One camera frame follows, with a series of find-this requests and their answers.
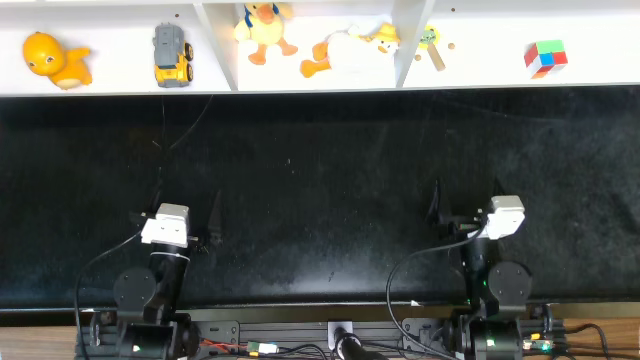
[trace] wooden floor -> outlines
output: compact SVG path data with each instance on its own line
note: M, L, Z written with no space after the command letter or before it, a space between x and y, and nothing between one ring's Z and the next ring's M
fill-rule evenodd
M595 323L604 330L609 347L640 347L640 318L632 319L569 319L565 320L568 329L585 323ZM75 327L0 327L0 360L69 360L73 359L75 345ZM572 344L600 346L596 330L588 329L579 334L568 336ZM612 354L626 354L640 357L639 351L610 350ZM548 359L534 356L530 359Z

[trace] toy truck wheel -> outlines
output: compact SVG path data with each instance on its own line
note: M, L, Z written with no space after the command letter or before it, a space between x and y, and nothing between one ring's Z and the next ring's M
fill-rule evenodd
M193 80L193 68L191 67L191 64L187 64L187 80Z
M193 46L189 43L184 43L184 56L187 58L187 61L193 60Z

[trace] toy cube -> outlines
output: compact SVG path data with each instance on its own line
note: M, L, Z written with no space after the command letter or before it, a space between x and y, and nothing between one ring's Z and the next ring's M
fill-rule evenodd
M538 41L524 55L524 62L532 79L558 72L568 63L562 40Z

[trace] plush duck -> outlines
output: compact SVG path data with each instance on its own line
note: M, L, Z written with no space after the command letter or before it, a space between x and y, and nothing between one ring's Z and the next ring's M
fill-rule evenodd
M396 28L384 23L371 36L358 34L355 27L348 32L340 31L329 36L327 41L313 47L313 59L300 65L300 72L306 78L318 71L335 69L349 73L367 72L393 57L400 45Z
M48 76L62 90L91 84L92 78L82 59L88 48L66 50L51 35L36 32L22 47L24 61L35 74Z
M245 17L236 26L236 40L252 39L258 43L258 51L249 55L249 61L256 65L267 62L267 47L278 44L282 55L290 56L298 52L298 48L289 45L284 37L284 22L280 14L287 19L293 16L291 6L282 3L246 3Z

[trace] black tabletop surface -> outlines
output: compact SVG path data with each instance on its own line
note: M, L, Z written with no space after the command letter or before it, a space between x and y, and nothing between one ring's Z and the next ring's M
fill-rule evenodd
M441 244L424 222L437 178L455 211L497 178L526 220L501 240L532 301L640 294L638 87L0 100L0 308L70 308L83 264L159 200L224 243L195 254L180 306L377 302L391 267ZM162 117L164 102L165 120ZM110 306L136 242L92 267L81 303ZM394 297L464 301L446 253L408 264Z

